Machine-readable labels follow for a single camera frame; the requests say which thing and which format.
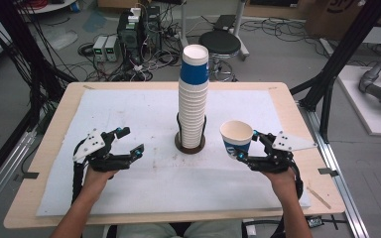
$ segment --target person's right arm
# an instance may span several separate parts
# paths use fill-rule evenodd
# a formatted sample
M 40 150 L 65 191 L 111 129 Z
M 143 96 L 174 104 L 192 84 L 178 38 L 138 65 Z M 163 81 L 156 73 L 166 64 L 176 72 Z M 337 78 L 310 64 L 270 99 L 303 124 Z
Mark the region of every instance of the person's right arm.
M 280 174 L 264 173 L 283 206 L 287 238 L 313 237 L 296 193 L 295 174 L 288 169 Z

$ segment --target white board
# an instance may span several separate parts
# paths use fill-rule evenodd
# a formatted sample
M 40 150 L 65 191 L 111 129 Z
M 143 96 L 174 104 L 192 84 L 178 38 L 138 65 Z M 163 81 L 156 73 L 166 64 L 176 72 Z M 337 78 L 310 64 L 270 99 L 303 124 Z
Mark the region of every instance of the white board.
M 367 132 L 381 136 L 381 103 L 376 97 L 358 89 L 361 76 L 370 68 L 347 65 L 339 74 L 339 81 Z M 375 84 L 381 87 L 381 71 Z
M 85 91 L 52 167 L 37 215 L 64 215 L 69 209 L 72 153 L 87 132 L 126 126 L 131 134 L 115 140 L 111 153 L 128 154 L 144 143 L 144 156 L 108 182 L 92 214 L 281 207 L 268 179 L 230 159 L 219 134 L 220 125 L 231 119 L 245 121 L 264 133 L 281 131 L 269 92 L 211 90 L 206 104 L 206 144 L 195 155 L 183 154 L 175 146 L 178 104 L 176 90 Z M 252 142 L 249 152 L 264 155 L 259 142 Z M 306 194 L 301 205 L 310 206 Z

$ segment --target person's clothing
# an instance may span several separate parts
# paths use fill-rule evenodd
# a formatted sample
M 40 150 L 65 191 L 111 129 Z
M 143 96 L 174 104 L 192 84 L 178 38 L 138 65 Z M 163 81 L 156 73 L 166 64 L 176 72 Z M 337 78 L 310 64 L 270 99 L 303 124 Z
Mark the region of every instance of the person's clothing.
M 241 220 L 198 221 L 186 230 L 185 238 L 241 238 Z M 180 237 L 169 223 L 119 225 L 118 238 Z

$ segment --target human arm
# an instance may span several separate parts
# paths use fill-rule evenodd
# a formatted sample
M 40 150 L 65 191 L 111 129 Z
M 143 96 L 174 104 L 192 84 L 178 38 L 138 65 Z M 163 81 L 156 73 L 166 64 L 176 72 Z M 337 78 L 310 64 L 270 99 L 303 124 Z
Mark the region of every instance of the human arm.
M 287 238 L 312 237 L 296 193 L 295 174 L 289 169 L 279 174 L 263 173 L 283 206 Z
M 107 180 L 117 172 L 96 172 L 88 167 L 81 193 L 70 207 L 51 238 L 80 237 L 92 206 L 100 197 Z

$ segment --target person's right hand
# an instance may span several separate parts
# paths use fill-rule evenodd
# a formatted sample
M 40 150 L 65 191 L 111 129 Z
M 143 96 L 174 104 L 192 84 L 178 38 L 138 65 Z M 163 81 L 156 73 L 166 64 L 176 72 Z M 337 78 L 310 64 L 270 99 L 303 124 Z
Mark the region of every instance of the person's right hand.
M 279 174 L 262 173 L 272 184 L 272 189 L 277 195 L 281 203 L 289 201 L 297 201 L 295 174 L 292 169 L 287 169 Z

